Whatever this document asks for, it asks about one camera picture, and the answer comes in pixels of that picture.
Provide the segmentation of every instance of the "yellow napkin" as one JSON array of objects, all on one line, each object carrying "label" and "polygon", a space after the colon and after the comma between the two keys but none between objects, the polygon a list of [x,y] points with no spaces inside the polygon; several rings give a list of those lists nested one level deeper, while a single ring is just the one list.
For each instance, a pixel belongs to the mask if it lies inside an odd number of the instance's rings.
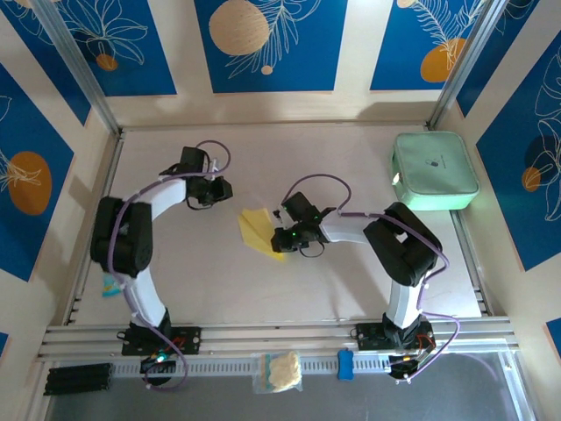
[{"label": "yellow napkin", "polygon": [[238,223],[242,239],[247,246],[278,261],[284,261],[284,254],[275,253],[271,246],[274,228],[269,218],[269,213],[265,208],[257,210],[244,209],[242,214],[238,215]]}]

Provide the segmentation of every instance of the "floral line drawing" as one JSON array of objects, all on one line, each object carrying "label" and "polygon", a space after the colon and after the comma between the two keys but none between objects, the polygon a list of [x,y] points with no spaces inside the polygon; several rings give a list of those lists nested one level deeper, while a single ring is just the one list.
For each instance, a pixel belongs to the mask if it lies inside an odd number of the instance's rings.
[{"label": "floral line drawing", "polygon": [[[4,109],[0,109],[0,122],[2,122],[8,115],[8,112],[10,111],[10,103],[11,98],[9,96],[0,96],[0,107]],[[4,191],[10,183],[12,183],[13,187],[16,187],[18,181],[29,182],[33,185],[40,186],[41,181],[37,180],[40,173],[41,170],[30,172],[19,168],[10,162],[2,150],[0,150],[0,192]]]},{"label": "floral line drawing", "polygon": [[507,28],[507,20],[520,20],[526,18],[530,9],[532,8],[532,4],[536,0],[526,0],[524,4],[517,4],[514,3],[515,0],[510,0],[505,7],[505,10],[502,12],[501,17],[499,18],[499,22],[497,25],[494,26],[494,29],[497,30],[501,35],[505,34],[505,30]]},{"label": "floral line drawing", "polygon": [[296,24],[311,16],[322,2],[313,0],[309,10],[304,11],[303,6],[309,1],[258,0],[254,4],[248,0],[228,0],[221,4],[210,18],[209,27],[217,47],[231,58],[226,64],[232,68],[228,78],[248,69],[270,75],[283,56],[290,53],[291,45],[298,46]]},{"label": "floral line drawing", "polygon": [[561,46],[545,70],[534,110],[540,138],[529,151],[537,146],[539,153],[524,171],[522,185],[529,192],[546,188],[544,219],[553,222],[561,218]]},{"label": "floral line drawing", "polygon": [[[21,25],[48,45],[53,43],[33,11],[14,0],[3,0]],[[117,69],[117,58],[143,65],[145,56],[135,41],[148,34],[148,27],[121,18],[121,0],[60,0],[55,4],[82,53],[106,71]]]},{"label": "floral line drawing", "polygon": [[425,81],[444,82],[448,78],[464,47],[465,33],[476,22],[485,3],[486,0],[474,0],[468,6],[464,0],[458,13],[453,14],[448,0],[397,0],[400,8],[416,12],[421,28],[429,33],[436,45],[421,65]]}]

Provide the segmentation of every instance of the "white floor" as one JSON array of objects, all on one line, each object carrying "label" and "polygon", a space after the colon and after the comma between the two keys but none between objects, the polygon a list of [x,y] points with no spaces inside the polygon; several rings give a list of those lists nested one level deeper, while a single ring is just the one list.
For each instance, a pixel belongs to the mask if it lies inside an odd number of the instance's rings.
[{"label": "white floor", "polygon": [[[348,211],[383,211],[396,200],[387,171],[393,141],[421,126],[252,125],[205,126],[173,131],[127,132],[112,185],[112,196],[129,196],[179,161],[183,146],[204,139],[231,150],[226,179],[234,197],[195,212],[180,204],[154,223],[152,272],[174,323],[221,324],[312,322],[340,318],[381,318],[390,280],[372,248],[328,244],[318,259],[295,253],[278,262],[244,245],[237,216],[244,208],[277,209],[298,178],[332,173],[351,184]],[[209,146],[210,156],[224,156]],[[320,210],[337,206],[344,189],[332,180],[299,186]],[[440,238],[451,269],[437,277],[425,310],[460,317],[480,316],[448,212],[419,212]],[[123,325],[130,312],[121,296],[102,297],[102,271],[88,273],[78,325]]]}]

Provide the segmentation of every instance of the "light blue object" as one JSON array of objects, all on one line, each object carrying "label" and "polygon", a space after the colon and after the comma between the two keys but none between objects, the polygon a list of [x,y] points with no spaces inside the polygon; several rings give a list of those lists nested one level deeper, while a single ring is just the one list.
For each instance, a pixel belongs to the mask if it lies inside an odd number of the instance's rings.
[{"label": "light blue object", "polygon": [[113,275],[103,272],[102,296],[115,296],[120,292],[121,289],[119,288],[119,284],[117,283],[117,280],[113,277]]},{"label": "light blue object", "polygon": [[479,193],[464,141],[456,133],[400,134],[390,168],[397,198],[413,211],[464,209]]},{"label": "light blue object", "polygon": [[354,373],[352,372],[352,357],[354,352],[348,349],[342,349],[337,353],[339,358],[339,370],[337,371],[337,378],[339,380],[350,381],[354,379]]}]

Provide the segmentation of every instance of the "green box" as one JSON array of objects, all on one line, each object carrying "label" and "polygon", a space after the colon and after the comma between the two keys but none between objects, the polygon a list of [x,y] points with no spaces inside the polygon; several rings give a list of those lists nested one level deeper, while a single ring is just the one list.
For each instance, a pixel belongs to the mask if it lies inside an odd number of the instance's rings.
[{"label": "green box", "polygon": [[414,211],[464,209],[479,193],[464,141],[456,133],[400,134],[390,168],[395,194]]}]

